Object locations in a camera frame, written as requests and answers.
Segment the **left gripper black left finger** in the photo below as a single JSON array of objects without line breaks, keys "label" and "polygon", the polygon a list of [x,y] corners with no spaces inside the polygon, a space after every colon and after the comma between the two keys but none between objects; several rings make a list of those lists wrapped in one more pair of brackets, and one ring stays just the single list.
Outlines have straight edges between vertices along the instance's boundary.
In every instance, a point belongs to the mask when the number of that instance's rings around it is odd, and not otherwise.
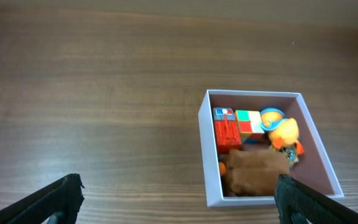
[{"label": "left gripper black left finger", "polygon": [[68,174],[0,210],[0,224],[76,223],[84,201],[79,174]]}]

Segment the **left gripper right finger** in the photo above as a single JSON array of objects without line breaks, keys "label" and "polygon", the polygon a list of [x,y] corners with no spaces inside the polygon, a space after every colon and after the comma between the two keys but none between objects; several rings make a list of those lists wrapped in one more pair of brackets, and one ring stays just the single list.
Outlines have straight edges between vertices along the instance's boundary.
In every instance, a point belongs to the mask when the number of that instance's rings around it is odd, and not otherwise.
[{"label": "left gripper right finger", "polygon": [[358,224],[357,212],[289,175],[278,176],[274,199],[280,224]]}]

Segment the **yellow round spinner toy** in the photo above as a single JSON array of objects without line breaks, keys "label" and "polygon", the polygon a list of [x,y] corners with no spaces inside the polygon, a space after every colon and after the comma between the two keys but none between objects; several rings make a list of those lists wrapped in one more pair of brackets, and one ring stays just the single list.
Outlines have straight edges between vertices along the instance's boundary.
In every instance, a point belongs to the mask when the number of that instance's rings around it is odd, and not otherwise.
[{"label": "yellow round spinner toy", "polygon": [[273,145],[270,145],[269,149],[282,153],[288,159],[290,168],[292,168],[299,161],[298,153],[294,146],[282,147],[279,149],[274,147]]}]

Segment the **brown plush toy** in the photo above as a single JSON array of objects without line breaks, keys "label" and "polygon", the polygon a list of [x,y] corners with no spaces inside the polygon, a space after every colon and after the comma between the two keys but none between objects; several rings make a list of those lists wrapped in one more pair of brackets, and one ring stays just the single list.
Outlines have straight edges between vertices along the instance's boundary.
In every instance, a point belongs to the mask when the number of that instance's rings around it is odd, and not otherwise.
[{"label": "brown plush toy", "polygon": [[219,161],[219,174],[228,197],[272,196],[279,175],[290,174],[290,163],[280,152],[232,149]]}]

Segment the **yellow duck toy blue hat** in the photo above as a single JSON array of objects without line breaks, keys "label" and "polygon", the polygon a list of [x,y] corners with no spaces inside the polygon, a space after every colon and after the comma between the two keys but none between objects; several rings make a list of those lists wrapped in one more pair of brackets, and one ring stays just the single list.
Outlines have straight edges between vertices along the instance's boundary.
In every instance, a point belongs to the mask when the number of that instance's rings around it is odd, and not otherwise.
[{"label": "yellow duck toy blue hat", "polygon": [[285,113],[276,108],[266,108],[260,112],[261,128],[267,132],[270,143],[275,149],[294,147],[298,155],[305,150],[300,142],[298,123],[294,118],[286,118]]}]

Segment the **colourful puzzle cube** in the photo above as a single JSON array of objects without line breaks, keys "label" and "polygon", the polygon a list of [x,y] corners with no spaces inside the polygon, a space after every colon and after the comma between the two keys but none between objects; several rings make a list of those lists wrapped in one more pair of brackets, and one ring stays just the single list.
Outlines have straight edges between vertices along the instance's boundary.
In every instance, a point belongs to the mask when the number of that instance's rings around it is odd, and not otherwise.
[{"label": "colourful puzzle cube", "polygon": [[261,127],[262,120],[259,111],[236,110],[235,117],[243,141],[264,137],[265,131]]}]

